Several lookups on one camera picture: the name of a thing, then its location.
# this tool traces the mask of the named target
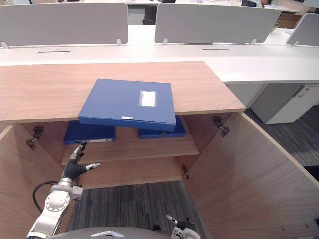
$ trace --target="desk divider panel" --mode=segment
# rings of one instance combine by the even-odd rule
[[[0,7],[7,46],[113,44],[128,41],[127,5],[65,3]]]
[[[266,40],[281,11],[275,9],[165,4],[158,6],[155,43],[257,43]]]
[[[297,24],[287,44],[319,46],[319,14],[306,13]]]

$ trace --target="open cabinet door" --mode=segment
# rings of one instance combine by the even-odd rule
[[[244,113],[184,179],[214,239],[319,236],[319,183]]]
[[[33,189],[45,181],[58,181],[62,174],[61,167],[39,143],[35,151],[26,145],[29,138],[32,136],[21,124],[9,126],[0,134],[1,239],[25,238],[40,215],[32,200]],[[49,193],[48,186],[36,193],[41,208]],[[69,217],[67,213],[63,218],[65,225]]]

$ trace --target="white desk surface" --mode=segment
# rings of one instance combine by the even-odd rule
[[[223,6],[241,6],[242,0],[203,0],[203,2],[195,2],[194,0],[176,0],[176,4],[201,4],[201,5],[223,5]],[[127,5],[158,5],[157,0],[80,0],[80,2],[70,3],[126,3]],[[267,5],[265,8],[277,9],[284,12],[297,13],[298,11],[279,6]]]
[[[319,47],[291,47],[276,29],[263,44],[154,44],[154,26],[129,25],[128,44],[0,49],[0,66],[204,61],[226,84],[319,83]],[[39,53],[39,51],[69,51]]]
[[[158,5],[157,0],[83,0],[82,3],[126,3],[127,5]]]
[[[279,5],[266,5],[265,8],[269,8],[269,9],[278,9],[280,11],[284,11],[284,12],[291,12],[291,13],[298,13],[298,11],[284,7],[284,6],[279,6]]]
[[[176,4],[241,6],[241,0],[203,0],[203,2],[195,2],[194,0],[176,0]]]

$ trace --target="blue binder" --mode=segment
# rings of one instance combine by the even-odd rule
[[[97,79],[78,116],[81,123],[174,131],[169,83]]]
[[[147,130],[139,129],[139,138],[174,138],[174,137],[185,137],[186,131],[184,129],[183,123],[179,116],[176,116],[176,127],[173,132],[168,131],[158,131],[158,130]]]
[[[81,124],[70,121],[64,137],[64,144],[76,144],[86,141],[89,143],[115,141],[115,127]]]

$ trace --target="gray carpet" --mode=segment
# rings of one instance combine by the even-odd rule
[[[191,218],[201,238],[211,238],[181,181],[84,190],[68,230],[102,226],[152,229],[157,224],[170,236],[173,224],[166,214],[181,221]]]
[[[290,153],[302,166],[319,165],[319,106],[313,106],[294,123],[264,124],[245,113]]]

